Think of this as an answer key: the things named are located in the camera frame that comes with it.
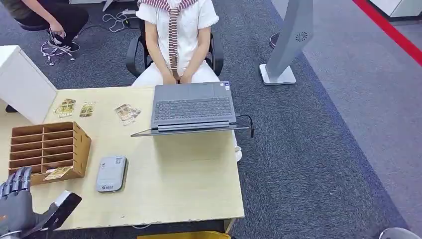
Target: card reader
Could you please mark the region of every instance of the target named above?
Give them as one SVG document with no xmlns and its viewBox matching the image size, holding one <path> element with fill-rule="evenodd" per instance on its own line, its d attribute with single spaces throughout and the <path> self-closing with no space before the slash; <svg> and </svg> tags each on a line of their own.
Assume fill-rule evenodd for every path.
<svg viewBox="0 0 422 239">
<path fill-rule="evenodd" d="M 101 159 L 96 189 L 98 192 L 114 192 L 123 186 L 126 157 L 112 156 Z"/>
</svg>

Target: laptop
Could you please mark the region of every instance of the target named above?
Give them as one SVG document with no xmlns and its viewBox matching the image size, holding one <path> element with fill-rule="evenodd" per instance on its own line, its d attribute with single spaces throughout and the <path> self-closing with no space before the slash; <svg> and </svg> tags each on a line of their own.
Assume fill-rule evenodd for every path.
<svg viewBox="0 0 422 239">
<path fill-rule="evenodd" d="M 246 129 L 238 127 L 227 81 L 155 87 L 151 129 L 131 135 Z"/>
</svg>

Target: white shirt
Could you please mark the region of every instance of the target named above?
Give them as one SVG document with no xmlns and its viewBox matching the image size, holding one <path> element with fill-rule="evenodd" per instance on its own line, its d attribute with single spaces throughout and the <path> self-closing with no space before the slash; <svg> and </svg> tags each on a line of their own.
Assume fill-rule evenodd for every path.
<svg viewBox="0 0 422 239">
<path fill-rule="evenodd" d="M 175 8 L 181 0 L 167 0 L 171 8 Z M 151 24 L 157 25 L 158 46 L 167 66 L 170 68 L 169 58 L 169 20 L 170 14 L 163 9 L 154 8 L 142 3 L 136 16 Z M 179 53 L 178 73 L 182 76 L 191 61 L 198 46 L 198 29 L 214 25 L 219 20 L 211 0 L 198 0 L 193 5 L 180 12 L 177 31 Z"/>
</svg>

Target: robot finger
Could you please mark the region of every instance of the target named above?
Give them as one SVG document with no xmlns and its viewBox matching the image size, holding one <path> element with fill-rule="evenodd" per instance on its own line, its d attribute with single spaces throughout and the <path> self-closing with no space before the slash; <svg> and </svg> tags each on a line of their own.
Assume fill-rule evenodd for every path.
<svg viewBox="0 0 422 239">
<path fill-rule="evenodd" d="M 5 184 L 6 183 L 2 183 L 1 186 L 0 186 L 0 199 L 3 197 L 3 189 L 4 189 Z"/>
<path fill-rule="evenodd" d="M 12 187 L 12 184 L 13 184 L 14 177 L 15 177 L 15 174 L 13 173 L 12 175 L 9 176 L 9 178 L 5 182 L 3 197 L 5 197 L 5 196 L 7 196 L 11 193 L 11 187 Z"/>
<path fill-rule="evenodd" d="M 21 190 L 21 183 L 22 183 L 22 177 L 23 172 L 25 171 L 25 168 L 19 168 L 16 172 L 16 175 L 13 179 L 13 185 L 12 185 L 12 192 L 18 192 Z"/>
<path fill-rule="evenodd" d="M 22 191 L 29 191 L 29 188 L 31 187 L 31 172 L 32 168 L 25 168 L 22 178 Z"/>
</svg>

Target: chair armrest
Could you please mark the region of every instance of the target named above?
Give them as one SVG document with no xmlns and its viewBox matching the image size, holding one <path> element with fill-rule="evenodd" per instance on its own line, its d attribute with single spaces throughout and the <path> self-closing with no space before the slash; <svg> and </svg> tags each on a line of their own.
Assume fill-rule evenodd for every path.
<svg viewBox="0 0 422 239">
<path fill-rule="evenodd" d="M 219 76 L 224 65 L 224 52 L 223 45 L 221 43 L 220 35 L 211 33 L 211 46 L 210 52 L 212 57 L 212 65 L 215 74 Z"/>
<path fill-rule="evenodd" d="M 140 41 L 141 41 L 140 36 L 132 39 L 130 41 L 129 49 L 127 50 L 127 55 L 126 55 L 126 68 L 135 77 L 139 77 L 142 74 L 142 72 L 136 69 L 136 65 L 135 65 L 136 52 L 138 50 L 138 45 Z"/>
</svg>

